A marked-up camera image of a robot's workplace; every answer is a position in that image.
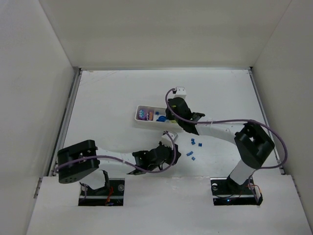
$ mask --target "white table surface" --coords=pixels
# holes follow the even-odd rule
[[[144,70],[84,72],[66,144],[93,139],[101,148],[132,152],[155,147],[162,130],[134,123],[137,105],[165,107],[172,87],[187,89],[194,112],[211,118],[263,121],[245,70]],[[202,142],[192,146],[190,139]],[[225,141],[180,132],[182,156],[162,174],[126,176],[124,206],[78,207],[79,183],[44,177],[27,235],[309,235],[291,176],[256,172],[264,201],[258,206],[214,206],[210,177],[227,176],[240,159]],[[194,151],[195,161],[185,155]],[[271,154],[266,165],[276,164]]]
[[[187,90],[192,112],[207,118],[251,118],[264,122],[247,70],[122,70],[84,71],[69,123],[65,147],[92,139],[110,151],[135,152],[158,145],[163,129],[140,126],[134,121],[137,105],[166,107],[166,92],[176,86]],[[165,176],[227,177],[240,160],[237,147],[208,136],[178,132],[178,163]],[[191,145],[191,138],[202,147]],[[186,153],[193,151],[191,160]],[[272,153],[265,165],[276,165]],[[258,174],[279,175],[278,169]]]
[[[258,206],[214,206],[208,177],[127,178],[124,206],[78,207],[79,183],[44,177],[27,235],[310,235],[291,176],[259,176]]]

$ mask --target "small white container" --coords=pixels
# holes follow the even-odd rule
[[[147,118],[145,118],[145,120],[141,120],[139,118],[139,110],[145,110],[145,112],[148,115],[150,112],[153,113],[153,119],[147,120]],[[170,121],[170,120],[166,120],[165,122],[157,121],[160,116],[166,116],[165,110],[166,108],[138,105],[134,118],[135,118],[135,121],[140,125],[159,127],[160,129],[164,129],[164,130],[170,130],[170,129],[182,130],[182,128],[177,124],[176,121]]]

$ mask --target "blue cap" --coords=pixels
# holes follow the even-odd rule
[[[166,121],[166,116],[159,116],[157,120],[165,122]]]

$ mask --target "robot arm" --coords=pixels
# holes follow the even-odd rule
[[[171,138],[175,141],[177,134],[168,132]],[[177,163],[181,154],[178,152],[178,146],[173,146],[172,141],[166,134],[163,134],[158,146],[150,151],[138,151],[134,153],[117,153],[97,148],[95,141],[88,140],[70,147],[61,149],[58,152],[58,164],[66,164],[72,160],[79,158],[104,155],[119,159],[103,159],[94,158],[85,161],[80,161],[74,164],[69,164],[59,169],[59,183],[69,184],[79,181],[81,184],[86,184],[92,189],[102,188],[109,183],[109,177],[106,170],[110,169],[110,178],[124,178],[125,174],[140,175],[144,171],[134,169],[132,165],[136,165],[146,171],[153,171],[157,167],[160,168],[164,163],[171,164],[174,157],[174,149],[176,148]]]
[[[205,114],[192,113],[188,108],[184,100],[186,96],[184,88],[177,87],[174,94],[174,98],[168,99],[168,103],[175,114],[185,120],[206,122],[206,120],[203,120]],[[188,133],[216,137],[237,146],[241,160],[226,180],[229,188],[234,191],[247,185],[250,175],[255,170],[261,168],[275,146],[262,127],[255,123],[245,123],[242,130],[237,132],[236,130],[238,129],[236,127],[238,127],[238,124],[190,123],[176,118],[168,108],[166,109],[166,116],[169,120],[176,120],[179,126]]]

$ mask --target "white wall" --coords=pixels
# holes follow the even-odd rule
[[[253,66],[290,0],[40,0],[74,66]]]
[[[0,234],[22,235],[73,78],[38,0],[0,1]]]
[[[293,0],[256,62],[261,100],[290,152],[287,170],[313,228],[313,1]]]

